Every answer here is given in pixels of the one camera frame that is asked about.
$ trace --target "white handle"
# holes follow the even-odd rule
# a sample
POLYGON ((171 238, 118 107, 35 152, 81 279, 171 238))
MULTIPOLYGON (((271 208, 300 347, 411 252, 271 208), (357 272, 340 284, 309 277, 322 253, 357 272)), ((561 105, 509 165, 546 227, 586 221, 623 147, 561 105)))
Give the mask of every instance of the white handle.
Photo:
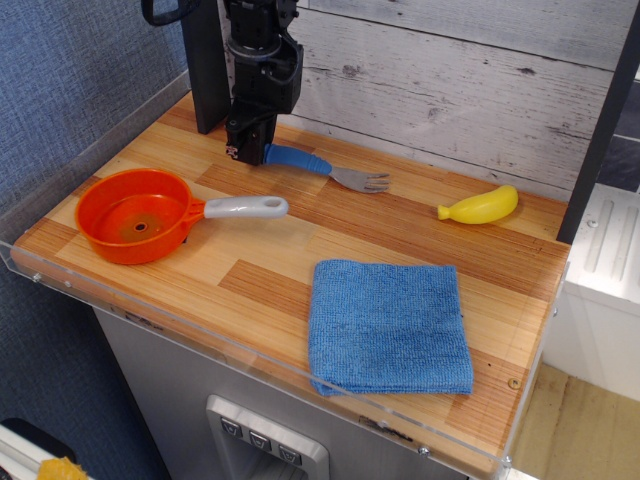
POLYGON ((288 211, 289 204, 281 197, 227 197, 215 198, 205 203, 204 218, 280 218, 284 217, 288 211))

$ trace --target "wooden table surface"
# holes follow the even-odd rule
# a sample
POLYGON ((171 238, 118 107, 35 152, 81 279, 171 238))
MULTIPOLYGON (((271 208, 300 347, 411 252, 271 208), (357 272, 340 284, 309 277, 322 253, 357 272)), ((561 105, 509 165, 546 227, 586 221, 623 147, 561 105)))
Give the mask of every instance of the wooden table surface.
POLYGON ((278 144, 313 152, 336 166, 389 172, 390 190, 368 195, 298 169, 232 161, 224 153, 225 141, 222 127, 197 133, 188 95, 16 242, 14 259, 56 288, 192 348, 215 352, 396 441, 426 444, 434 458, 456 468, 490 477, 496 465, 491 456, 508 453, 516 410, 565 267, 569 246, 554 239, 566 205, 521 192, 515 212, 492 224, 439 221, 438 204, 449 206, 496 186, 278 127, 278 144), (198 198, 279 195, 290 211, 277 220, 201 220, 188 241, 161 260, 111 264, 78 233, 74 209, 99 178, 140 167, 180 175, 198 198), (331 258, 455 265, 475 373, 473 394, 360 399, 316 394, 305 377, 310 292, 315 265, 331 258))

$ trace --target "yellow sponge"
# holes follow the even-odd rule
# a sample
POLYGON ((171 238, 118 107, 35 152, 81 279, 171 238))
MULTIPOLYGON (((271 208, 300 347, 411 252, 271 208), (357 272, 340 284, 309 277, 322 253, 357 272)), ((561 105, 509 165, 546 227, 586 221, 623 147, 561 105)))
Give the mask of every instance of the yellow sponge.
POLYGON ((67 457, 44 460, 36 480, 88 480, 82 469, 67 457))

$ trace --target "toy frying pan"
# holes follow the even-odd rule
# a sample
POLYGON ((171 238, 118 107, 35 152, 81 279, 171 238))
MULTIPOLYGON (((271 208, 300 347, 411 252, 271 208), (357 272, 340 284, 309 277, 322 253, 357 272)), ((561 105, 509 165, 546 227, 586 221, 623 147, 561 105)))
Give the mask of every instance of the toy frying pan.
POLYGON ((146 263, 176 249, 202 218, 279 218, 284 198, 228 197, 207 202, 189 186, 161 170, 137 169, 106 177, 91 186, 76 207, 76 224, 93 250, 113 263, 146 263))

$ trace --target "black metal post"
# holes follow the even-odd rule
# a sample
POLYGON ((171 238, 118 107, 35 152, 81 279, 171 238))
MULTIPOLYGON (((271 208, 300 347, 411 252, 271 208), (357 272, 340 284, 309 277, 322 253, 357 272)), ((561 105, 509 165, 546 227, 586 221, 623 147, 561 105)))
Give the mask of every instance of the black metal post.
POLYGON ((557 239, 573 243, 580 221, 587 208, 591 192, 598 179, 602 161, 615 132, 622 108, 640 64, 640 4, 629 28, 627 40, 620 54, 609 91, 596 123, 596 128, 587 149, 584 163, 578 174, 569 206, 565 212, 557 239))
POLYGON ((218 0, 201 0, 181 23, 198 132, 206 134, 231 107, 218 0))

